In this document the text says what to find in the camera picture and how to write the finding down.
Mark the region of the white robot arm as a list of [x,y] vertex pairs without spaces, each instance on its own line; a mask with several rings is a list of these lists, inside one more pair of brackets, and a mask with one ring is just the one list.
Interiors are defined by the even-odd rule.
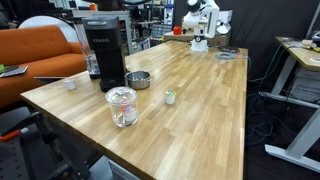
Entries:
[[183,18],[187,28],[193,29],[190,49],[207,51],[207,39],[213,38],[220,8],[214,0],[187,0],[188,13]]

